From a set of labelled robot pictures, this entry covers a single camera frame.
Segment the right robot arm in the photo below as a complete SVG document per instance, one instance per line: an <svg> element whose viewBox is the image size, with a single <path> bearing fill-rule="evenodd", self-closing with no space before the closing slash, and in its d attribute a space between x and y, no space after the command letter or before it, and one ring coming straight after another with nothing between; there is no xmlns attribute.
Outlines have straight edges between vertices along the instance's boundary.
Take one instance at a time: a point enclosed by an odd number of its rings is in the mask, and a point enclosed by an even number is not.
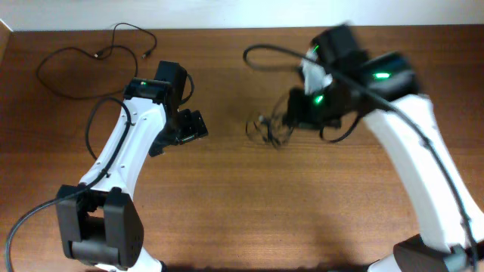
<svg viewBox="0 0 484 272"><path fill-rule="evenodd" d="M284 124L322 131L356 113L356 121L366 124L387 152L417 216L418 234L364 270L477 270L483 259L483 213L405 57L397 52L370 57L342 24L313 38L299 70L305 86L290 92Z"/></svg>

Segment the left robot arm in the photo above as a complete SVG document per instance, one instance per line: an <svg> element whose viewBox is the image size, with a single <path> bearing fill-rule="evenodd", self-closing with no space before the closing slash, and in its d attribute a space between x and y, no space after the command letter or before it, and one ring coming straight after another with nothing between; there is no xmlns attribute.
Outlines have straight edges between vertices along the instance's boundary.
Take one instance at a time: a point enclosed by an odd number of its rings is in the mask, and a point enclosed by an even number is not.
<svg viewBox="0 0 484 272"><path fill-rule="evenodd" d="M64 255L105 271L165 271L144 247L144 226L133 203L148 156L206 137L199 111L181 109L193 79L179 63L161 61L153 79L133 78L121 112L95 164L76 186L63 185L56 205Z"/></svg>

